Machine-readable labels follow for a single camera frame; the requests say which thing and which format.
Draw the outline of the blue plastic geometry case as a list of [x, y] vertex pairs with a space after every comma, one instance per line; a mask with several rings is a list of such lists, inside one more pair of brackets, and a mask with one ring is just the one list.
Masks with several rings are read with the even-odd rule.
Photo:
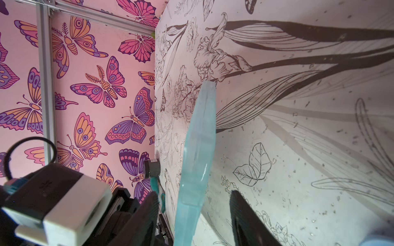
[[394, 246], [394, 231], [368, 234], [359, 246]]

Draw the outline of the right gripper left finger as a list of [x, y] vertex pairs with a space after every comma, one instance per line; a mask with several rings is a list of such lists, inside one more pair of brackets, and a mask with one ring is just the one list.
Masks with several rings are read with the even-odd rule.
[[110, 246], [153, 246], [159, 215], [156, 192], [150, 192], [136, 212], [109, 242]]

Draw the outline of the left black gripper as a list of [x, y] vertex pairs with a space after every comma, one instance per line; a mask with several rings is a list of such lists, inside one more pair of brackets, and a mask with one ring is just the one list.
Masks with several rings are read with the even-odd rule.
[[131, 198], [127, 189], [115, 189], [107, 210], [84, 245], [109, 246], [109, 242], [115, 238], [121, 227], [142, 203], [136, 198]]

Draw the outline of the aluminium frame struts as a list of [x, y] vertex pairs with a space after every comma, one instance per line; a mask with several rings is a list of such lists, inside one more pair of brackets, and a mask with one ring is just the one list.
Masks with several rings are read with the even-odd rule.
[[151, 37], [153, 37], [155, 28], [142, 23], [137, 23], [125, 17], [116, 16], [86, 6], [80, 6], [68, 1], [20, 1], [20, 3], [35, 6], [37, 13], [38, 49], [43, 102], [44, 157], [45, 165], [48, 165], [53, 162], [52, 159], [55, 157], [54, 149], [56, 148], [53, 145], [56, 142], [54, 75], [51, 40], [51, 21], [53, 15], [57, 12], [64, 13], [110, 27]]

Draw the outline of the green transparent ruler set pouch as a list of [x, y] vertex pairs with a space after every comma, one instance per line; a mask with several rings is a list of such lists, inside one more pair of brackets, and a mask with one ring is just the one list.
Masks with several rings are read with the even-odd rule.
[[216, 85], [204, 81], [186, 134], [174, 245], [190, 246], [205, 200], [216, 143]]

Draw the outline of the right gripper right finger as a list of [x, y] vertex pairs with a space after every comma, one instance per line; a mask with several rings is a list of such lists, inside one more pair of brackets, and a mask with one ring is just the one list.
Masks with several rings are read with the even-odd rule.
[[230, 213], [236, 246], [280, 246], [237, 190], [230, 196]]

